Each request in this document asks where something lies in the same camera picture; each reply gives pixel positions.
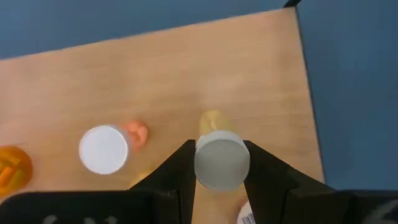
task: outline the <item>orange pill bottle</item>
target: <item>orange pill bottle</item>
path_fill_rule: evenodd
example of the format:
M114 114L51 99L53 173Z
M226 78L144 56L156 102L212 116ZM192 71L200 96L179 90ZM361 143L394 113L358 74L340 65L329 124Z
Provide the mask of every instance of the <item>orange pill bottle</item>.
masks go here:
M0 146L0 197L25 187L32 178L32 160L16 146Z

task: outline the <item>barcode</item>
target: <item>barcode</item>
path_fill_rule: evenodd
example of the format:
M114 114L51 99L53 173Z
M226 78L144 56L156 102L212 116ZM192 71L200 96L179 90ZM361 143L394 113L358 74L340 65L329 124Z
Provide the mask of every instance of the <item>barcode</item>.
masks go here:
M253 213L250 213L248 216L242 218L243 224L256 224L256 221L254 221L254 215Z

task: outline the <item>wooden table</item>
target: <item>wooden table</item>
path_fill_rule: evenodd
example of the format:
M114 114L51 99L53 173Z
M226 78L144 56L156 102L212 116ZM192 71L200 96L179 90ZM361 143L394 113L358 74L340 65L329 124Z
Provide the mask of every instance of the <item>wooden table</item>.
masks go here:
M31 190L126 189L187 139L205 110L224 111L240 136L322 181L294 9L263 12L0 61L0 145L34 162ZM114 175L78 157L100 124L145 121L150 139ZM243 189L197 184L193 223L234 223Z

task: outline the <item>white bottle cap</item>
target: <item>white bottle cap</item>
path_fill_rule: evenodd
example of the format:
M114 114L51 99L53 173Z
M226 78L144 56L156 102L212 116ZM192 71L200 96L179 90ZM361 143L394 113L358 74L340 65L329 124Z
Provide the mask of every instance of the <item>white bottle cap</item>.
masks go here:
M237 134L213 131L200 136L194 164L195 175L205 187L232 190L248 176L250 153Z
M118 171L126 162L128 154L127 133L112 125L95 127L80 140L80 159L96 174L112 174Z

